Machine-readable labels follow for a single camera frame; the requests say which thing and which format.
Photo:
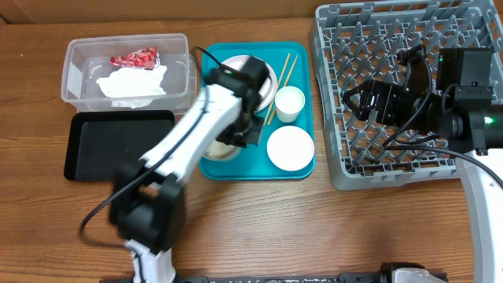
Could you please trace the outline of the red snack wrapper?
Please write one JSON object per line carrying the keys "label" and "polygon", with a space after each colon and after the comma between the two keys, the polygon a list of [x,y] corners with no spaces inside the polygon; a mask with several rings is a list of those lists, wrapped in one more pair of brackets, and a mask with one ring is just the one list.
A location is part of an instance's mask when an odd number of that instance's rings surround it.
{"label": "red snack wrapper", "polygon": [[142,68],[153,70],[160,64],[157,48],[149,47],[129,53],[126,56],[111,57],[112,65],[123,68]]}

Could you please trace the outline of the pink small bowl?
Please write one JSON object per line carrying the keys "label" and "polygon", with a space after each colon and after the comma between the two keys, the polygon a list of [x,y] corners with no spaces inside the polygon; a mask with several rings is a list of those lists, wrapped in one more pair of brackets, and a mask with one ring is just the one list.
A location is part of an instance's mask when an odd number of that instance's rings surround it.
{"label": "pink small bowl", "polygon": [[268,138],[266,153],[270,161],[283,171],[299,171],[314,158],[313,138],[302,128],[284,126]]}

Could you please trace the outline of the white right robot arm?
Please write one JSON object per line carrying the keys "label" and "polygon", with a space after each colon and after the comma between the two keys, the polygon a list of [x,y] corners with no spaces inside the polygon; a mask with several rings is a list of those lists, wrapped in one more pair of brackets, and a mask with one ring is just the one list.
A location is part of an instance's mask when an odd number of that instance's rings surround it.
{"label": "white right robot arm", "polygon": [[426,49],[400,50],[407,68],[403,85],[368,79],[343,95],[362,121],[376,112],[377,122],[396,134],[419,131],[422,139],[386,140],[386,150],[441,153],[455,162],[467,199],[474,252],[474,280],[502,280],[502,107],[491,102],[489,48],[443,48],[437,74]]}

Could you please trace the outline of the black plastic tray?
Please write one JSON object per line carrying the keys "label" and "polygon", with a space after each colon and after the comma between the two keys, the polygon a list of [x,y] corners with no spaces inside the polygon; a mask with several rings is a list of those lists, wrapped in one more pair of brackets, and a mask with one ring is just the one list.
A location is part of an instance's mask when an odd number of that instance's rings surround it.
{"label": "black plastic tray", "polygon": [[136,162],[173,128],[168,110],[80,112],[73,116],[64,163],[70,181],[110,181],[123,164]]}

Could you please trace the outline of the grey dishwasher rack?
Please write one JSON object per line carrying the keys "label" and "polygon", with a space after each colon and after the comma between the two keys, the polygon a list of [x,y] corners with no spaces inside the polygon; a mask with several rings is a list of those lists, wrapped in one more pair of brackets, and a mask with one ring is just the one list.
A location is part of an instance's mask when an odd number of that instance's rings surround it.
{"label": "grey dishwasher rack", "polygon": [[403,186],[456,178],[454,162],[440,153],[444,140],[428,151],[389,150],[382,144],[394,128],[376,113],[361,121],[343,102],[345,91],[368,79],[402,84],[406,69],[400,50],[422,45],[432,71],[439,51],[488,47],[492,102],[502,102],[502,22],[492,1],[376,1],[324,4],[316,8],[310,33],[314,74],[324,115],[323,135],[332,184],[340,190]]}

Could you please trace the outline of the clear plastic bin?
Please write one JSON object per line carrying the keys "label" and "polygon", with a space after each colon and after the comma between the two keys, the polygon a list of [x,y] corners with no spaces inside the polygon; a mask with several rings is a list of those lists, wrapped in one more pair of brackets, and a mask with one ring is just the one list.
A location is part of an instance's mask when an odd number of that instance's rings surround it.
{"label": "clear plastic bin", "polygon": [[[141,50],[157,55],[153,69],[110,62]],[[68,45],[61,99],[80,112],[169,110],[181,115],[196,92],[196,65],[183,34],[75,39]]]}

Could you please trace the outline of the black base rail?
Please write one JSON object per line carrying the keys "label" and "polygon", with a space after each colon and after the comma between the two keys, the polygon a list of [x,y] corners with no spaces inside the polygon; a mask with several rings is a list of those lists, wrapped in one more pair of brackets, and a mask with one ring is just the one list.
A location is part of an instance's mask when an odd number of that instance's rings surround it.
{"label": "black base rail", "polygon": [[392,283],[394,271],[405,268],[419,271],[420,282],[426,282],[424,277],[433,282],[448,282],[446,273],[429,273],[424,266],[418,263],[383,263],[378,271],[373,272],[343,272],[336,275],[321,276],[290,276],[290,277],[179,277],[174,278],[174,283]]}

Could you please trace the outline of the pink round plate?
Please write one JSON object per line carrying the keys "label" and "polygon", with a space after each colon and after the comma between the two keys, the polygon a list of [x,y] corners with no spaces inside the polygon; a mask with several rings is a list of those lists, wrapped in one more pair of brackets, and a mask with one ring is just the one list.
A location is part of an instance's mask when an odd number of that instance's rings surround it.
{"label": "pink round plate", "polygon": [[[230,57],[228,59],[225,59],[222,64],[227,65],[231,67],[232,69],[240,71],[244,65],[244,63],[248,60],[250,55],[237,55],[234,57]],[[262,101],[260,105],[257,107],[255,110],[256,112],[260,112],[265,108],[268,108],[270,103],[274,99],[274,95],[276,94],[277,91],[277,77],[272,69],[272,67],[268,64],[265,63],[267,69],[269,70],[269,76],[265,80],[264,84],[259,90],[259,94],[262,98]]]}

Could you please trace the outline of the grey-green bowl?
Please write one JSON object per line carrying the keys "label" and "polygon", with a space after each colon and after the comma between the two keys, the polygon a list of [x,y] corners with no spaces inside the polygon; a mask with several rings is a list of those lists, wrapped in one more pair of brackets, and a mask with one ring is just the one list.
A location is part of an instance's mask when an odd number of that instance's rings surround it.
{"label": "grey-green bowl", "polygon": [[241,151],[241,147],[227,145],[223,142],[214,140],[207,148],[203,157],[213,161],[228,161],[236,157]]}

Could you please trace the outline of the right wooden chopstick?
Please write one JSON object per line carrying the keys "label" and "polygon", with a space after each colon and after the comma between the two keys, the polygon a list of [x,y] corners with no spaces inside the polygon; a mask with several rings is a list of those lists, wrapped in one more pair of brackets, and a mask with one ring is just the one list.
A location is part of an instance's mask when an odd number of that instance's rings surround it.
{"label": "right wooden chopstick", "polygon": [[[283,82],[283,85],[282,85],[283,87],[286,87],[288,85],[289,80],[290,80],[290,78],[292,76],[293,70],[294,70],[294,68],[296,66],[296,62],[298,61],[298,57],[299,57],[299,55],[296,55],[295,59],[292,62],[292,65],[290,66],[288,74],[286,75],[286,78],[285,78],[285,80]],[[269,115],[267,126],[269,126],[272,123],[272,121],[273,121],[273,119],[275,117],[275,114],[276,114],[276,104],[273,103],[272,112]]]}

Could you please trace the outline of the teal plastic tray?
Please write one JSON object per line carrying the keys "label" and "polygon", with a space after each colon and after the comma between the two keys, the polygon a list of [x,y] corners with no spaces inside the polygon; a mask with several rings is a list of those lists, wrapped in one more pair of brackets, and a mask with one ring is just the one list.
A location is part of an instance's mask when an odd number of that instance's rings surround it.
{"label": "teal plastic tray", "polygon": [[212,180],[275,180],[301,179],[308,177],[315,168],[316,158],[307,167],[299,171],[283,171],[273,165],[266,153],[266,144],[270,135],[278,128],[295,126],[304,129],[314,140],[313,111],[310,92],[310,72],[306,49],[297,42],[242,42],[216,43],[208,47],[207,51],[216,59],[225,59],[237,55],[251,55],[263,59],[274,72],[281,73],[288,53],[291,54],[289,63],[292,64],[299,55],[289,86],[295,86],[304,93],[305,105],[299,116],[291,123],[282,123],[277,117],[269,126],[263,128],[263,134],[258,145],[241,148],[240,153],[228,161],[213,161],[205,158],[200,160],[200,170]]}

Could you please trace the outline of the white paper cup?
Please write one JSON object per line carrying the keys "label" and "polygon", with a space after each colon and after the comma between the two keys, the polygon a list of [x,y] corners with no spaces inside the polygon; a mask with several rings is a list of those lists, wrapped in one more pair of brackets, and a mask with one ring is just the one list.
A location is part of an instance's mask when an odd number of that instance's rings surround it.
{"label": "white paper cup", "polygon": [[276,115],[283,123],[293,122],[305,105],[305,96],[301,89],[286,86],[275,95]]}

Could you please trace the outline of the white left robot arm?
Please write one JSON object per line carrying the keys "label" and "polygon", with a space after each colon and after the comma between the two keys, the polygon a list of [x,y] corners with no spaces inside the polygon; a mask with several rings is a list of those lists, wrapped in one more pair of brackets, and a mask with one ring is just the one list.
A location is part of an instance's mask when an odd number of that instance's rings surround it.
{"label": "white left robot arm", "polygon": [[185,223],[184,187],[213,142],[239,148],[259,144],[264,119],[256,111],[269,74],[257,57],[248,57],[239,69],[213,68],[178,124],[117,173],[108,219],[131,252],[133,282],[175,280],[171,249]]}

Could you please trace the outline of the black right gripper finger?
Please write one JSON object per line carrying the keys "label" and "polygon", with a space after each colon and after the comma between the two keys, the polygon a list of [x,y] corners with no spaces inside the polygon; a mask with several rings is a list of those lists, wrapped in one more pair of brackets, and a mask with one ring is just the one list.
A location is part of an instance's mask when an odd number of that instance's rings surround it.
{"label": "black right gripper finger", "polygon": [[358,120],[367,122],[367,123],[381,123],[382,112],[376,110],[361,110],[355,113],[355,116]]}
{"label": "black right gripper finger", "polygon": [[[348,90],[343,95],[343,102],[357,118],[368,118],[373,109],[373,81],[365,81],[357,87]],[[355,104],[351,97],[359,96],[359,102]]]}

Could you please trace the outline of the white napkin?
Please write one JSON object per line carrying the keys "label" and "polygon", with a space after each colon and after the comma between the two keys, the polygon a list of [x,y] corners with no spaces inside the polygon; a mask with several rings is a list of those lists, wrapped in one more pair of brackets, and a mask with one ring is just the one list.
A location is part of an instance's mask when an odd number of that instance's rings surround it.
{"label": "white napkin", "polygon": [[163,65],[153,70],[120,68],[109,77],[99,78],[97,84],[106,97],[113,98],[112,107],[141,108],[150,105],[152,99],[130,98],[165,95],[160,84],[166,71]]}

